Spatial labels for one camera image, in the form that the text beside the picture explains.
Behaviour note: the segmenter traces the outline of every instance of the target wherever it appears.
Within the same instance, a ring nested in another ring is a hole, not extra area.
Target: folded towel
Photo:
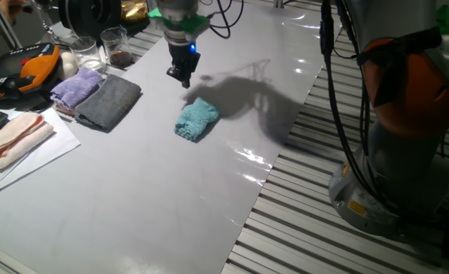
[[[53,133],[38,113],[24,113],[0,130],[0,169],[20,159]]]
[[[56,110],[59,111],[62,114],[69,115],[69,116],[72,116],[72,117],[75,116],[75,111],[74,110],[68,110],[65,107],[61,106],[60,104],[56,104],[55,107],[56,107]]]
[[[47,122],[43,122],[43,124],[32,134],[26,135],[10,145],[10,148],[0,157],[0,170],[22,158],[25,154],[30,152],[32,148],[35,148],[38,144],[49,138],[53,132],[54,127]]]
[[[198,97],[194,104],[184,107],[177,119],[174,132],[185,139],[195,141],[209,123],[216,121],[219,111]]]
[[[97,90],[100,79],[99,73],[82,66],[76,75],[53,88],[50,99],[67,110],[73,110]]]
[[[109,75],[99,90],[75,108],[75,119],[110,132],[139,98],[141,90],[137,84]]]
[[[43,116],[39,113],[23,113],[13,119],[0,130],[0,150],[19,138],[31,134],[42,123]]]

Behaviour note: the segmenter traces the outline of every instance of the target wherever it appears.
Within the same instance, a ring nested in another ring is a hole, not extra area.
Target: yellow label
[[[342,175],[343,178],[344,178],[344,177],[346,176],[346,174],[348,173],[348,170],[349,170],[349,163],[347,162],[347,163],[345,164],[345,166],[343,167],[343,175]]]
[[[355,202],[354,200],[349,200],[348,207],[358,213],[359,215],[363,216],[365,214],[365,207],[363,205],[360,205],[359,203]]]

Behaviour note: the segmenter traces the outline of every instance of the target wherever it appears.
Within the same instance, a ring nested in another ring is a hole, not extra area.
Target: drinking glass
[[[99,73],[106,70],[106,63],[101,60],[96,40],[93,37],[80,37],[72,42],[69,48],[74,54],[79,68],[85,66]]]
[[[133,63],[132,52],[130,52],[130,45],[124,28],[109,28],[103,31],[100,37],[111,65],[125,68]]]

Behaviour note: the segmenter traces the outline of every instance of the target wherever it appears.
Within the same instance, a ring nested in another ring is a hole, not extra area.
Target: purple cloth
[[[102,77],[99,73],[82,66],[76,75],[65,79],[52,89],[50,99],[68,110],[73,110],[99,88],[97,83],[100,79]]]

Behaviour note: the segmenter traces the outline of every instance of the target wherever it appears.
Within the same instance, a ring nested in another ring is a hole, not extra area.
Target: gray towel
[[[137,101],[141,90],[137,84],[109,75],[99,90],[75,108],[75,119],[86,126],[110,132]]]

